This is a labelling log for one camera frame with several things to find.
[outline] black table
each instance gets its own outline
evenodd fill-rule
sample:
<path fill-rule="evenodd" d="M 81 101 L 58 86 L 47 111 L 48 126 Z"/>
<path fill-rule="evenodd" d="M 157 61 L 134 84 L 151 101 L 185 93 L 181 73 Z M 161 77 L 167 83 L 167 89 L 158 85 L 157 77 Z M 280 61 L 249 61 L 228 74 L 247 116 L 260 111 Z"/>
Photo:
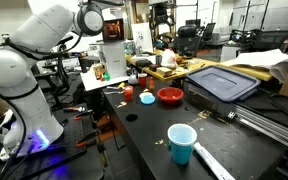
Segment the black table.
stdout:
<path fill-rule="evenodd" d="M 72 117 L 78 113 L 64 113 L 62 110 L 54 112 L 57 120 L 62 120 L 68 118 L 72 120 Z M 89 116 L 83 117 L 82 120 L 84 134 L 93 132 L 91 120 Z M 76 159 L 70 160 L 63 165 L 60 165 L 54 169 L 46 171 L 32 179 L 101 179 L 104 176 L 103 165 L 100 160 L 99 152 L 96 146 L 91 146 L 87 149 L 87 152 Z"/>
<path fill-rule="evenodd" d="M 165 86 L 155 81 L 154 94 Z M 184 100 L 176 107 L 165 106 L 159 100 L 152 105 L 143 105 L 138 96 L 142 91 L 140 87 L 134 87 L 133 101 L 119 108 L 117 105 L 124 101 L 123 94 L 105 95 L 110 119 L 121 133 L 142 179 L 215 179 L 196 152 L 186 166 L 172 160 L 167 129 L 175 123 L 191 125 L 197 131 L 197 141 L 235 179 L 267 179 L 287 150 L 284 145 L 237 122 L 224 124 L 211 117 L 200 119 L 201 110 Z M 127 121 L 129 114 L 136 114 L 138 119 Z"/>

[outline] red cup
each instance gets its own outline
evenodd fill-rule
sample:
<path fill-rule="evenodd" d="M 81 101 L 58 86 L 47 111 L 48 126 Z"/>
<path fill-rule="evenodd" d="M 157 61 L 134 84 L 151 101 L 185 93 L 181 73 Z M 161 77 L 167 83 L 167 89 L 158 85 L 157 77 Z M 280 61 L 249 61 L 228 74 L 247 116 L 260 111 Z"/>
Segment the red cup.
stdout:
<path fill-rule="evenodd" d="M 124 89 L 124 98 L 125 101 L 133 100 L 133 86 L 126 86 Z"/>
<path fill-rule="evenodd" d="M 146 77 L 147 77 L 146 73 L 139 73 L 138 74 L 138 80 L 140 82 L 140 86 L 143 88 L 146 87 Z"/>

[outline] bottle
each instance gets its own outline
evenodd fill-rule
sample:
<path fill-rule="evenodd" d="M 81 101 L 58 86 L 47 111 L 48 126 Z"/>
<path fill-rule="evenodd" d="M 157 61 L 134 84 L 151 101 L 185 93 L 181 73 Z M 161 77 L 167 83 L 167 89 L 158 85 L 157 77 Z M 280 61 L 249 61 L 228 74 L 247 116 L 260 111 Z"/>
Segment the bottle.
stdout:
<path fill-rule="evenodd" d="M 153 77 L 150 77 L 150 88 L 149 88 L 149 90 L 151 92 L 154 91 L 154 79 L 153 79 Z"/>

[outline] floor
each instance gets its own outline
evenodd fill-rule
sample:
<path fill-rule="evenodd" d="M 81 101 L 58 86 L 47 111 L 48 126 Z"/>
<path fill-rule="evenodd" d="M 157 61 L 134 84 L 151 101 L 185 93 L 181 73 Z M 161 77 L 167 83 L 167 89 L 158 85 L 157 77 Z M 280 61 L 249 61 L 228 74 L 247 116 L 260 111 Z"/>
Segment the floor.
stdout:
<path fill-rule="evenodd" d="M 211 60 L 218 62 L 221 56 L 221 48 L 217 49 L 206 49 L 198 52 L 197 57 L 201 59 Z M 71 89 L 68 94 L 73 94 L 76 90 L 76 87 L 81 83 L 79 76 L 71 75 L 72 81 Z M 70 96 L 66 101 L 71 101 L 72 97 Z M 103 116 L 99 120 L 98 125 L 103 125 L 108 123 L 106 116 Z M 122 138 L 119 136 L 119 133 L 115 130 L 116 139 L 118 145 L 124 144 Z M 127 148 L 118 150 L 115 145 L 113 138 L 112 128 L 107 128 L 100 135 L 101 140 L 103 141 L 106 148 L 106 157 L 108 160 L 109 168 L 105 171 L 104 180 L 139 180 L 140 174 L 135 163 L 131 159 L 131 156 Z"/>

